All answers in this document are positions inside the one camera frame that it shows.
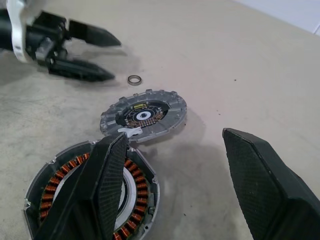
motor part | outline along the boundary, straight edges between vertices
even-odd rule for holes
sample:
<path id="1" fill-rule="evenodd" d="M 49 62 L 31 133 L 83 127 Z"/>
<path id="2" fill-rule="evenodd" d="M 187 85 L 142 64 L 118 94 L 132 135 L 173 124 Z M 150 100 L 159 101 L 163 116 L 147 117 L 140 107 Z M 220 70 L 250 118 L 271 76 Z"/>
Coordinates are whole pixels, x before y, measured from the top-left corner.
<path id="1" fill-rule="evenodd" d="M 129 138 L 141 143 L 169 133 L 187 114 L 185 100 L 175 91 L 148 89 L 119 101 L 101 114 L 100 130 L 108 136 L 121 128 L 141 128 L 142 133 Z"/>
<path id="2" fill-rule="evenodd" d="M 12 5 L 17 1 L 22 4 L 20 11 L 26 11 L 27 15 L 17 15 L 19 11 Z M 32 3 L 37 5 L 41 1 L 33 0 Z M 111 33 L 75 20 L 67 21 L 64 17 L 39 9 L 33 12 L 33 5 L 27 7 L 24 1 L 9 0 L 8 6 L 8 10 L 0 9 L 0 48 L 14 51 L 21 62 L 36 61 L 50 74 L 92 82 L 114 78 L 113 74 L 96 64 L 68 57 L 68 51 L 64 48 L 65 41 L 72 38 L 98 47 L 120 46 L 120 41 Z"/>
<path id="3" fill-rule="evenodd" d="M 254 240 L 320 238 L 320 201 L 270 144 L 223 130 L 233 187 Z"/>
<path id="4" fill-rule="evenodd" d="M 69 209 L 73 205 L 70 205 L 68 199 L 72 198 L 73 203 L 79 200 L 77 197 L 71 196 L 71 193 L 76 192 L 74 188 L 78 188 L 79 191 L 85 193 L 88 191 L 87 183 L 77 184 L 77 181 L 79 181 L 78 175 L 83 174 L 86 168 L 90 166 L 88 165 L 90 161 L 91 163 L 97 161 L 96 148 L 99 144 L 101 145 L 101 141 L 87 141 L 67 148 L 57 154 L 54 160 L 47 163 L 34 178 L 27 191 L 24 207 L 24 216 L 31 239 L 38 239 L 40 233 L 44 234 L 42 228 L 47 232 L 48 229 L 44 226 L 47 226 L 48 222 L 50 222 L 50 226 L 59 225 L 58 218 L 50 217 L 50 215 L 52 212 L 57 212 L 56 205 L 63 209 Z M 123 146 L 110 148 L 107 156 L 110 158 L 122 149 Z M 130 238 L 141 240 L 148 233 L 155 219 L 160 200 L 160 188 L 155 171 L 142 154 L 137 149 L 128 147 L 128 145 L 124 146 L 124 151 L 125 159 L 123 159 L 123 172 L 121 172 L 123 177 L 119 187 L 119 201 L 115 207 L 116 217 L 112 224 L 112 235 L 106 239 L 126 240 Z M 96 163 L 91 165 L 91 168 L 100 169 L 101 167 Z M 118 188 L 111 185 L 101 189 L 104 189 L 106 194 L 104 199 L 107 200 L 110 198 L 110 194 Z M 92 232 L 91 226 L 95 226 L 93 222 L 85 222 L 84 219 L 79 222 L 78 228 L 82 228 L 84 232 Z M 77 238 L 72 236 L 68 239 L 78 240 L 83 237 L 82 235 L 79 236 L 79 233 L 75 235 Z M 48 236 L 41 236 L 41 240 L 51 239 Z M 100 238 L 90 236 L 86 239 Z"/>
<path id="5" fill-rule="evenodd" d="M 131 75 L 128 77 L 128 84 L 131 86 L 139 86 L 142 83 L 142 78 L 138 75 Z"/>

metal bearing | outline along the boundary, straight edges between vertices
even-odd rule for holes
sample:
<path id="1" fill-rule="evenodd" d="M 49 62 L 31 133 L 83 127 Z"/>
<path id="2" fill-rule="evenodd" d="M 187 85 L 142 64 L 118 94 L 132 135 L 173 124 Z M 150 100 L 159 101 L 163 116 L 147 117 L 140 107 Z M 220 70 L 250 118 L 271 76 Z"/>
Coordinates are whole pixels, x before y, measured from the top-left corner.
<path id="1" fill-rule="evenodd" d="M 131 75 L 128 77 L 128 84 L 130 84 L 131 86 L 138 86 L 142 83 L 142 78 L 139 77 L 138 75 Z"/>

robotic arm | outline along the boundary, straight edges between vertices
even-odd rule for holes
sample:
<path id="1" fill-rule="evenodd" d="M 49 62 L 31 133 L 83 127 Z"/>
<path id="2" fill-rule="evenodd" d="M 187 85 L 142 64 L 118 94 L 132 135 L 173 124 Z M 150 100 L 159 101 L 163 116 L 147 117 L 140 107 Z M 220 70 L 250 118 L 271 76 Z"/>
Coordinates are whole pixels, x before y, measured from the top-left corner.
<path id="1" fill-rule="evenodd" d="M 76 38 L 110 47 L 120 46 L 120 41 L 105 29 L 44 12 L 45 4 L 46 0 L 7 0 L 7 9 L 0 10 L 0 48 L 13 51 L 20 62 L 36 61 L 50 74 L 87 81 L 112 79 L 113 74 L 95 64 L 67 58 L 64 43 Z"/>

gray concrete floor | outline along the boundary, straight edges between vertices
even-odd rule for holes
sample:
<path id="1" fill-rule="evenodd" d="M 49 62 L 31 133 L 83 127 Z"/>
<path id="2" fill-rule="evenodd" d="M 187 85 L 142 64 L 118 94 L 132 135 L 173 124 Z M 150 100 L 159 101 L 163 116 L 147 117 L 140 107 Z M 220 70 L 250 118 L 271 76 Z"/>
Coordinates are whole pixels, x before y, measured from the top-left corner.
<path id="1" fill-rule="evenodd" d="M 319 37 L 228 0 L 55 0 L 47 9 L 117 36 L 122 48 L 69 46 L 117 77 L 89 84 L 0 57 L 0 239 L 27 239 L 21 209 L 44 163 L 100 139 L 100 114 L 146 89 L 177 91 L 189 107 L 183 129 L 138 146 L 161 184 L 147 239 L 252 239 L 224 127 L 268 140 L 320 197 Z M 128 86 L 131 74 L 143 84 Z"/>

copper coil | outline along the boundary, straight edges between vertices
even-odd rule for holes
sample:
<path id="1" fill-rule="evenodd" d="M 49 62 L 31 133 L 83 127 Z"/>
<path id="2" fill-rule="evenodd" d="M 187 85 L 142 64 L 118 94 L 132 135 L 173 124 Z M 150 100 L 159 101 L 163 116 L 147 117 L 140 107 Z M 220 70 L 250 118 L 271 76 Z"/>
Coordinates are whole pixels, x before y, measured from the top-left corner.
<path id="1" fill-rule="evenodd" d="M 131 161 L 129 158 L 127 158 L 126 161 L 125 161 L 125 163 L 124 163 L 124 166 L 127 168 L 127 167 L 129 167 L 131 164 L 132 164 L 132 161 Z"/>
<path id="2" fill-rule="evenodd" d="M 51 184 L 54 184 L 54 185 L 59 185 L 60 180 L 57 179 L 57 178 L 55 178 L 55 177 L 53 176 L 53 177 L 49 180 L 49 182 L 50 182 Z"/>
<path id="3" fill-rule="evenodd" d="M 61 169 L 67 174 L 70 171 L 70 168 L 67 166 L 67 164 L 63 165 Z"/>
<path id="4" fill-rule="evenodd" d="M 134 231 L 137 229 L 137 225 L 133 222 L 133 221 L 127 221 L 126 222 L 128 224 L 128 226 Z"/>
<path id="5" fill-rule="evenodd" d="M 113 233 L 113 240 L 122 240 L 122 237 L 119 235 L 119 233 L 114 232 Z"/>
<path id="6" fill-rule="evenodd" d="M 84 160 L 87 160 L 89 158 L 90 154 L 89 153 L 85 153 L 83 154 Z"/>
<path id="7" fill-rule="evenodd" d="M 65 175 L 61 171 L 58 170 L 58 171 L 56 171 L 55 176 L 59 179 L 63 179 Z"/>
<path id="8" fill-rule="evenodd" d="M 138 170 L 135 170 L 133 173 L 132 173 L 132 176 L 135 178 L 135 177 L 137 177 L 138 175 L 140 175 L 141 174 L 141 171 L 140 171 L 140 169 L 138 169 Z"/>
<path id="9" fill-rule="evenodd" d="M 140 183 L 136 186 L 137 189 L 147 189 L 148 185 L 144 182 L 144 183 Z"/>
<path id="10" fill-rule="evenodd" d="M 128 170 L 129 170 L 129 172 L 131 173 L 133 170 L 136 170 L 138 168 L 138 166 L 135 164 L 135 163 L 133 163 L 129 168 L 128 168 Z"/>
<path id="11" fill-rule="evenodd" d="M 77 157 L 76 157 L 76 162 L 77 162 L 78 164 L 82 164 L 82 163 L 84 162 L 84 159 L 82 158 L 82 156 L 77 156 Z"/>
<path id="12" fill-rule="evenodd" d="M 71 161 L 69 161 L 69 166 L 70 166 L 70 168 L 75 168 L 76 166 L 78 166 L 77 165 L 77 163 L 76 163 L 76 161 L 75 160 L 71 160 Z"/>
<path id="13" fill-rule="evenodd" d="M 44 218 L 48 215 L 48 212 L 49 212 L 49 210 L 42 211 L 42 212 L 40 213 L 40 218 L 41 218 L 41 219 L 44 219 Z"/>
<path id="14" fill-rule="evenodd" d="M 148 191 L 138 191 L 138 197 L 145 197 L 148 196 Z"/>
<path id="15" fill-rule="evenodd" d="M 128 238 L 130 236 L 130 232 L 125 226 L 121 228 L 121 232 L 125 238 Z"/>
<path id="16" fill-rule="evenodd" d="M 146 205 L 148 203 L 146 198 L 137 198 L 136 202 L 138 204 L 144 204 L 144 205 Z"/>
<path id="17" fill-rule="evenodd" d="M 142 216 L 140 216 L 139 214 L 132 214 L 131 217 L 138 222 L 141 222 L 142 220 Z"/>
<path id="18" fill-rule="evenodd" d="M 140 213 L 145 213 L 146 212 L 146 207 L 144 207 L 144 206 L 135 206 L 135 208 L 134 208 L 134 210 L 136 211 L 136 212 L 140 212 Z"/>
<path id="19" fill-rule="evenodd" d="M 136 179 L 135 179 L 135 182 L 136 183 L 140 183 L 140 182 L 142 182 L 142 181 L 144 181 L 145 180 L 145 177 L 144 176 L 139 176 L 139 177 L 137 177 Z"/>
<path id="20" fill-rule="evenodd" d="M 44 189 L 46 192 L 55 192 L 57 190 L 56 186 L 47 185 Z"/>
<path id="21" fill-rule="evenodd" d="M 53 194 L 44 194 L 42 197 L 42 200 L 53 200 L 54 195 Z"/>
<path id="22" fill-rule="evenodd" d="M 52 203 L 50 201 L 41 203 L 40 209 L 49 209 L 51 208 Z"/>

